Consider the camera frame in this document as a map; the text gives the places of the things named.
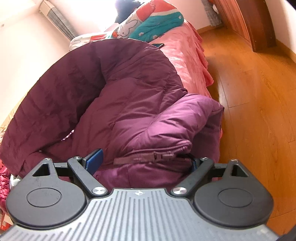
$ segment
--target teal blanket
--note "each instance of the teal blanket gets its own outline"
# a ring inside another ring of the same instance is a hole
[[[184,17],[180,12],[163,16],[150,16],[134,30],[129,38],[149,43],[172,28],[181,26],[183,23]]]

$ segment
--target pink fabric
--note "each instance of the pink fabric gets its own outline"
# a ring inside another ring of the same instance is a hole
[[[188,21],[173,28],[150,44],[164,43],[161,48],[177,70],[184,87],[189,93],[211,97],[207,86],[214,83],[207,71],[208,62],[201,46],[202,38]]]
[[[5,213],[7,213],[6,198],[9,194],[9,191],[10,191],[9,179],[10,179],[10,172],[4,166],[0,170],[0,209],[2,209],[3,212],[5,212]]]

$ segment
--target pink blanket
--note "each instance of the pink blanket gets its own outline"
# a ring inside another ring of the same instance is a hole
[[[208,62],[201,42],[200,35],[185,20],[182,26],[171,29],[150,44],[165,44],[161,50],[176,68],[189,93],[211,97],[206,87],[213,84],[214,80],[207,71]]]

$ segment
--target dark purple sleeping bag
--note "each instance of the dark purple sleeping bag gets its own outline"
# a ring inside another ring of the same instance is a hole
[[[109,190],[171,188],[191,169],[174,154],[218,161],[222,113],[213,99],[188,94],[156,47],[95,41],[66,54],[32,87],[8,126],[0,159],[24,177],[45,157],[61,162],[102,148],[94,177]]]

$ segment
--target wooden floor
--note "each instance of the wooden floor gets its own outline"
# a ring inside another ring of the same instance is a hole
[[[208,89],[224,107],[221,162],[239,159],[269,190],[278,234],[296,224],[296,64],[277,47],[254,53],[225,28],[201,34]]]

